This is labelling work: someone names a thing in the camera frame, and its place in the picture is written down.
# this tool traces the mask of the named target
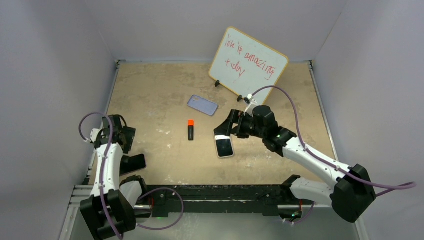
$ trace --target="white wall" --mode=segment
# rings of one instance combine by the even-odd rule
[[[1,239],[57,239],[87,173],[78,123],[105,110],[115,73],[90,16],[83,0],[0,1]]]
[[[116,59],[211,61],[234,26],[284,53],[314,59],[347,0],[90,0]]]
[[[365,212],[372,240],[424,236],[423,10],[422,0],[348,1],[314,65],[339,159],[376,183],[418,184]]]

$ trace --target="smartphone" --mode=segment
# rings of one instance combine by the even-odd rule
[[[226,135],[214,135],[216,153],[219,158],[232,157],[234,155],[233,143],[231,142],[231,136]]]

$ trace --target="small whiteboard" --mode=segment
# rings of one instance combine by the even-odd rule
[[[245,98],[262,87],[275,85],[288,63],[285,55],[230,26],[213,59],[209,76]],[[254,99],[262,105],[270,93],[271,88],[264,89]]]

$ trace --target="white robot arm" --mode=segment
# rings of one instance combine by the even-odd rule
[[[125,120],[125,126],[122,126],[120,115],[108,117],[112,123],[112,134],[110,122],[106,117],[103,118],[103,129],[93,129],[90,134],[89,141],[94,145],[97,155],[97,170],[90,198],[80,203],[81,214],[95,240],[116,235],[107,220],[102,197],[105,199],[108,215],[114,222],[114,227],[123,234],[136,228],[134,206],[142,193],[147,191],[147,185],[140,176],[133,175],[120,182],[122,169],[128,169],[128,165],[131,165],[130,167],[135,170],[133,162],[137,162],[136,168],[143,168],[146,162],[143,154],[124,156],[131,150],[136,130],[128,127]]]
[[[367,170],[358,164],[351,167],[337,162],[311,146],[302,144],[294,132],[278,125],[269,106],[258,105],[252,95],[248,95],[247,99],[249,105],[246,110],[232,109],[228,118],[214,130],[215,135],[233,134],[239,139],[250,136],[261,138],[268,150],[302,165],[323,181],[291,176],[283,186],[289,188],[293,197],[330,206],[344,220],[354,223],[376,199],[376,193],[372,186],[353,180],[343,172],[370,182]],[[334,164],[336,168],[317,160],[306,149]]]

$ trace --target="lavender phone case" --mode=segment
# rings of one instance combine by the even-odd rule
[[[209,116],[214,115],[215,111],[218,108],[218,104],[216,104],[215,102],[209,101],[197,95],[191,96],[190,100],[188,100],[187,102],[187,105]]]

